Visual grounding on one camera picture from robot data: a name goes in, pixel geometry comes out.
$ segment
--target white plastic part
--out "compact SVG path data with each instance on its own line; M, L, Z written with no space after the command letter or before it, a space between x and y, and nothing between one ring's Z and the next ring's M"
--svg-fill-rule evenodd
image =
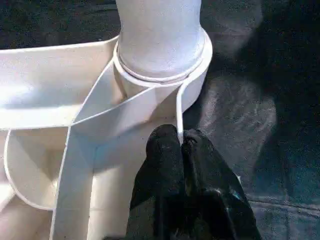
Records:
M119 49L114 38L0 51L0 81L8 90L0 99L0 114L8 116L0 120L0 128L13 128L5 147L4 239L124 236L150 133L174 124L183 142L183 112L199 96L213 54L199 24L200 1L137 2L117 1L123 27ZM156 10L161 3L170 9ZM141 16L127 16L125 4ZM172 24L160 22L166 17ZM175 32L179 18L180 32ZM140 22L146 19L150 24ZM158 29L147 32L150 26ZM132 41L126 34L133 34ZM130 49L134 42L137 48ZM139 61L131 68L124 59Z
M212 58L212 44L205 37L203 60L183 81L141 81L114 57L79 108L67 137L65 127L10 131L5 148L9 182L28 205L53 210L51 240L100 240L125 234L134 178L145 159L150 133L171 123L182 141L182 113L197 99ZM104 87L110 90L108 95ZM44 157L44 152L52 151L56 157ZM59 173L57 187L56 177L48 177L50 172ZM35 210L34 218L40 216L42 211Z
M201 63L201 0L116 0L119 60L137 79L182 80Z
M0 212L7 206L15 196L15 191L10 186L6 176L4 165L4 154L2 149L5 148L7 131L0 131Z
M50 239L100 240L126 234L134 179L146 157L148 137L157 126L176 125L177 120L178 134L183 134L182 113L199 96L212 58L209 39L205 50L201 65L185 81L149 87L70 127ZM122 81L132 78L121 68L119 75ZM130 84L135 83L141 81L131 79Z
M1 240L48 240L51 211L29 206L17 196L0 212Z
M11 130L4 168L15 193L30 206L52 210L67 127Z
M69 126L111 60L117 38L0 50L0 129Z

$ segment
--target dark cloth surface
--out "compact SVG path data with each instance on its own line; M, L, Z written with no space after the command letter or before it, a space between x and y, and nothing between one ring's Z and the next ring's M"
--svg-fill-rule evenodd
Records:
M1 1L0 48L116 36L117 11L88 2ZM214 57L184 123L241 177L263 239L320 239L318 13L311 0L202 0Z

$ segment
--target compartment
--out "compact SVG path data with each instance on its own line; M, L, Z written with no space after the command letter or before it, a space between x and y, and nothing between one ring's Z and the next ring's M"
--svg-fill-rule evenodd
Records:
M29 206L15 196L0 211L0 239L48 240L52 212Z
M27 204L52 210L63 159L67 127L11 130L4 166L9 183Z
M70 125L117 39L0 50L0 129Z
M52 218L53 240L125 235L146 142L157 126L175 123L178 87L147 89L71 126Z

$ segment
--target white cylinder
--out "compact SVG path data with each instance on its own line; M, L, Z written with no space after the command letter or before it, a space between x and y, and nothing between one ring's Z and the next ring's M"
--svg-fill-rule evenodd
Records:
M202 61L201 0L116 0L118 56L132 76L150 82L181 80Z

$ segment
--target white pipe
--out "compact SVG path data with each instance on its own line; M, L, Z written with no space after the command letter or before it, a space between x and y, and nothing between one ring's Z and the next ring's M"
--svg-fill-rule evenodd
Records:
M132 76L149 82L181 80L201 63L205 44L201 0L116 0L118 56Z

